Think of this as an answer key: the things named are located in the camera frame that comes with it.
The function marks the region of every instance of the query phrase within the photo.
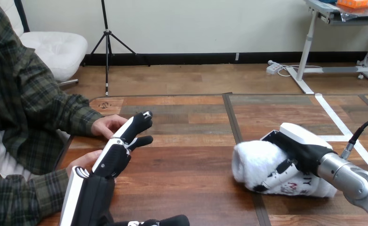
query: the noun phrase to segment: white table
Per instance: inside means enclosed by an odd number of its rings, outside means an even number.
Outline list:
[[[337,7],[331,4],[323,3],[318,0],[305,0],[309,6],[309,11],[312,12],[312,22],[310,24],[309,33],[306,36],[306,42],[302,53],[302,58],[299,63],[299,69],[296,72],[293,67],[287,67],[287,71],[291,77],[299,85],[302,91],[306,94],[314,94],[306,82],[303,80],[305,73],[361,73],[368,78],[368,67],[354,66],[354,67],[322,67],[322,68],[305,68],[307,57],[309,55],[310,47],[313,41],[314,27],[316,20],[319,18],[324,23],[329,25],[351,25],[351,26],[366,26],[368,19],[363,20],[348,20],[343,22]]]

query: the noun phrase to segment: white cable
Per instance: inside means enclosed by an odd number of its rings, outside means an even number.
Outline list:
[[[277,73],[279,75],[281,75],[282,77],[289,77],[289,76],[291,76],[290,74],[289,75],[283,75],[283,74],[280,73],[281,70],[286,70],[287,67],[293,67],[294,69],[299,69],[299,65],[281,65],[281,68],[277,71]],[[314,66],[314,65],[306,65],[306,67],[322,68],[320,66]]]

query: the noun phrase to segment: tripod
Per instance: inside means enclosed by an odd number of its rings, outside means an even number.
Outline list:
[[[99,42],[97,43],[97,45],[95,46],[95,48],[93,49],[93,51],[90,54],[90,58],[93,56],[95,50],[98,48],[99,44],[102,42],[102,40],[105,38],[106,40],[106,45],[105,45],[105,52],[106,52],[106,70],[105,70],[105,95],[108,95],[108,72],[109,72],[109,61],[112,57],[112,48],[111,48],[111,40],[110,40],[110,36],[112,36],[114,39],[116,39],[118,42],[120,42],[125,48],[127,48],[131,53],[137,55],[137,53],[135,53],[132,49],[130,49],[126,44],[124,44],[122,41],[120,41],[120,39],[118,39],[113,33],[112,31],[110,31],[108,29],[108,21],[106,20],[106,12],[105,12],[105,2],[104,0],[101,0],[102,3],[102,13],[104,15],[104,23],[105,23],[105,31],[104,34],[102,35],[101,39],[99,40]],[[151,66],[149,64],[149,62],[145,59],[144,57],[144,62],[146,65]]]

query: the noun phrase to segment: white wall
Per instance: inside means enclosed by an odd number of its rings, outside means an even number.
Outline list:
[[[104,31],[100,0],[22,0],[31,31]],[[303,0],[105,0],[109,29],[137,53],[302,51],[311,15]],[[368,27],[317,22],[312,51],[364,51]],[[113,53],[128,53],[112,41]],[[105,42],[96,53],[105,52]]]

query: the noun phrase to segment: orange box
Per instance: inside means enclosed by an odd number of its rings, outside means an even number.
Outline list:
[[[339,5],[348,6],[351,8],[365,8],[368,7],[368,0],[337,0]]]

